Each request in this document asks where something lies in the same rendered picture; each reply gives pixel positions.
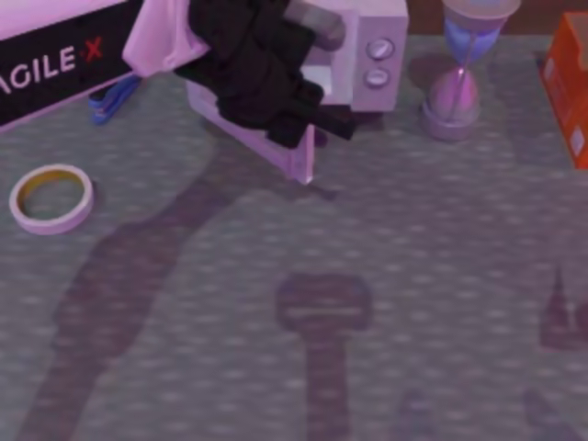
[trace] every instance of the blue clip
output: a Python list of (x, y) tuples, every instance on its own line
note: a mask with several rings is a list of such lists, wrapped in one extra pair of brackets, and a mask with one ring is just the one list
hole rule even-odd
[(103, 99), (99, 101), (90, 99), (90, 108), (94, 110), (92, 113), (92, 122), (98, 126), (107, 123), (135, 90), (137, 90), (140, 83), (141, 78), (133, 75), (110, 87)]

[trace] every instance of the black label with white text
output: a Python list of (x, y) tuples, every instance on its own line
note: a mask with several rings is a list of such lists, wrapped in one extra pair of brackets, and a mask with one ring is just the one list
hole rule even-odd
[(141, 0), (0, 41), (0, 127), (127, 74)]

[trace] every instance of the table surface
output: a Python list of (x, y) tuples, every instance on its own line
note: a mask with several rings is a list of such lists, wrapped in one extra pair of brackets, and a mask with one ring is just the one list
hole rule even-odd
[[(477, 132), (444, 144), (415, 116), (443, 40), (410, 38), (397, 110), (329, 142), (308, 188), (202, 123), (172, 76), (106, 127), (81, 102), (3, 135), (0, 438), (588, 435), (588, 345), (546, 319), (557, 267), (569, 302), (588, 295), (588, 175), (537, 77), (547, 45), (500, 40), (475, 66)], [(100, 200), (36, 237), (7, 195), (51, 163)]]

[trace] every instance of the hourglass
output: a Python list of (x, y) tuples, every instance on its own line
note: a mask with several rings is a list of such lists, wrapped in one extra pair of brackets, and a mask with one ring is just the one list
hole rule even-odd
[(466, 139), (480, 115), (476, 81), (468, 69), (489, 51), (521, 0), (443, 0), (445, 39), (458, 66), (441, 75), (421, 106), (423, 128), (442, 141)]

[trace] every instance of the tape roll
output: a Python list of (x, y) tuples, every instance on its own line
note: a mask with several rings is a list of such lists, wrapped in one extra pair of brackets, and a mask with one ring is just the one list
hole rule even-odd
[[(25, 209), (25, 201), (37, 188), (56, 180), (73, 180), (84, 193), (78, 204), (68, 213), (49, 220), (31, 218)], [(22, 176), (10, 192), (9, 208), (13, 217), (27, 232), (48, 236), (69, 232), (80, 225), (94, 207), (94, 187), (86, 173), (66, 164), (44, 165)]]

